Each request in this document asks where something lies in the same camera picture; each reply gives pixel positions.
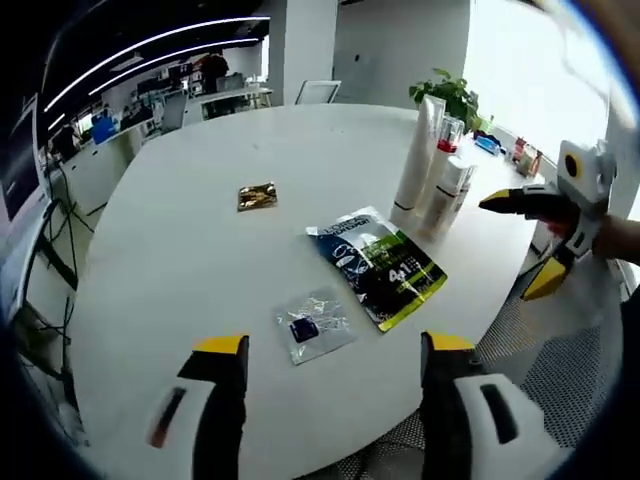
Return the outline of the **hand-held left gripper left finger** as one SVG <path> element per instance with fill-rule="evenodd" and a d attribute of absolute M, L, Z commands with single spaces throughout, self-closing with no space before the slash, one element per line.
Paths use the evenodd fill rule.
<path fill-rule="evenodd" d="M 207 337 L 171 367 L 150 419 L 144 479 L 237 479 L 246 421 L 249 336 Z"/>

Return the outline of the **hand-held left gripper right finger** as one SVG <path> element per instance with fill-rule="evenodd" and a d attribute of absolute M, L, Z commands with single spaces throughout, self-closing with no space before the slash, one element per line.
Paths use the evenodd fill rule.
<path fill-rule="evenodd" d="M 424 479 L 534 479 L 548 463 L 544 414 L 461 337 L 421 334 Z"/>

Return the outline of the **person's right hand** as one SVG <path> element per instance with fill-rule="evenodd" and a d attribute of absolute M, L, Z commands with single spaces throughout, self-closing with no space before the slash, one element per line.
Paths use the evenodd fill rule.
<path fill-rule="evenodd" d="M 639 264 L 640 224 L 638 221 L 606 215 L 594 239 L 592 250 L 605 259 Z"/>

